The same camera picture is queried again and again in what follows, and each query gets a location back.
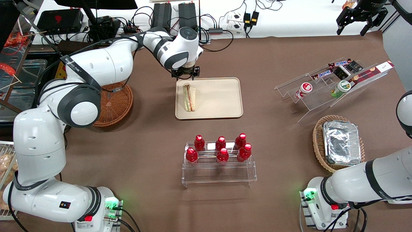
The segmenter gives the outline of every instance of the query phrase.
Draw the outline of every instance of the wicker basket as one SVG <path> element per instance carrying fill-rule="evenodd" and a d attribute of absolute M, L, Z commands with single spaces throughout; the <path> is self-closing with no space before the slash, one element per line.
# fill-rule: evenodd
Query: wicker basket
<path fill-rule="evenodd" d="M 323 129 L 322 126 L 325 122 L 331 120 L 339 120 L 349 122 L 346 118 L 336 116 L 336 115 L 328 115 L 321 118 L 318 123 L 316 123 L 315 129 L 313 130 L 313 148 L 315 149 L 316 158 L 318 158 L 321 165 L 326 168 L 326 170 L 334 173 L 335 171 L 343 168 L 347 168 L 347 166 L 330 164 L 326 161 L 325 157 L 325 143 L 323 139 Z M 361 154 L 361 162 L 365 161 L 365 150 L 363 149 L 363 142 L 362 139 L 359 137 L 359 146 L 360 146 L 360 154 Z"/>
<path fill-rule="evenodd" d="M 103 89 L 113 90 L 122 87 L 123 82 L 103 86 Z M 99 119 L 93 124 L 97 127 L 110 126 L 122 120 L 133 104 L 133 93 L 129 86 L 118 92 L 102 92 L 101 111 Z"/>

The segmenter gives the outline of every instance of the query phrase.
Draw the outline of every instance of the aluminum foil container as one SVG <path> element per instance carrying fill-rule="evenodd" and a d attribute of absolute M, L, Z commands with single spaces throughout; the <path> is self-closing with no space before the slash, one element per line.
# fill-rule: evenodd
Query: aluminum foil container
<path fill-rule="evenodd" d="M 354 123 L 328 121 L 323 124 L 326 161 L 353 166 L 361 162 L 358 127 Z"/>

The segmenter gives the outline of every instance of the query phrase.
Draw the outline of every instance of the red button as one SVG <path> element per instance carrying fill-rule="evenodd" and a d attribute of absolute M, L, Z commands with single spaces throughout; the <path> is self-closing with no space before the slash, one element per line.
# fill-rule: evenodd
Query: red button
<path fill-rule="evenodd" d="M 87 215 L 86 217 L 84 217 L 84 220 L 87 222 L 91 222 L 91 220 L 93 219 L 93 216 Z"/>

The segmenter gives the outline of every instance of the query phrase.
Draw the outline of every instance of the small bottle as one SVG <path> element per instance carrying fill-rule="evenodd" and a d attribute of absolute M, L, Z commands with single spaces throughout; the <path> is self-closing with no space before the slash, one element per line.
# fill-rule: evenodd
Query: small bottle
<path fill-rule="evenodd" d="M 216 162 L 226 163 L 228 160 L 229 160 L 229 153 L 227 152 L 227 149 L 226 148 L 220 149 L 220 151 L 216 155 Z"/>
<path fill-rule="evenodd" d="M 252 145 L 250 143 L 245 144 L 244 147 L 241 147 L 239 154 L 237 155 L 238 162 L 244 162 L 252 155 Z"/>
<path fill-rule="evenodd" d="M 193 148 L 189 147 L 186 151 L 186 159 L 188 163 L 198 163 L 199 155 Z"/>
<path fill-rule="evenodd" d="M 296 91 L 296 97 L 297 98 L 302 98 L 306 94 L 310 93 L 312 91 L 312 85 L 310 83 L 304 82 L 300 88 Z"/>
<path fill-rule="evenodd" d="M 205 150 L 205 140 L 201 135 L 196 135 L 196 139 L 194 140 L 194 149 L 198 152 Z"/>
<path fill-rule="evenodd" d="M 341 80 L 336 87 L 332 90 L 330 95 L 335 98 L 339 98 L 342 94 L 351 90 L 351 84 L 346 80 Z"/>
<path fill-rule="evenodd" d="M 226 140 L 225 137 L 220 136 L 215 144 L 215 150 L 220 151 L 220 149 L 226 148 Z"/>
<path fill-rule="evenodd" d="M 244 147 L 246 144 L 246 134 L 241 133 L 234 141 L 233 150 L 239 150 L 241 147 Z"/>

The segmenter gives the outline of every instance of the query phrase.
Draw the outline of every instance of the white robotic arm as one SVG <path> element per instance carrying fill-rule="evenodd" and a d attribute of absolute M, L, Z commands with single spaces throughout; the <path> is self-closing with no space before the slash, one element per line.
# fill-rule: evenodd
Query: white robotic arm
<path fill-rule="evenodd" d="M 87 127 L 99 118 L 101 86 L 126 80 L 133 69 L 131 52 L 143 46 L 175 77 L 199 74 L 194 65 L 203 50 L 197 33 L 187 27 L 175 40 L 163 28 L 152 28 L 103 49 L 63 57 L 67 79 L 46 83 L 38 107 L 15 118 L 19 171 L 4 191 L 6 203 L 10 199 L 14 209 L 48 220 L 75 222 L 77 232 L 110 231 L 115 211 L 108 207 L 118 206 L 110 189 L 71 185 L 54 176 L 66 165 L 65 126 Z"/>
<path fill-rule="evenodd" d="M 412 90 L 398 102 L 396 115 L 412 138 Z M 391 155 L 344 168 L 329 177 L 315 177 L 301 192 L 315 226 L 324 230 L 349 208 L 360 208 L 377 201 L 412 203 L 412 146 Z M 346 227 L 347 213 L 335 228 Z"/>

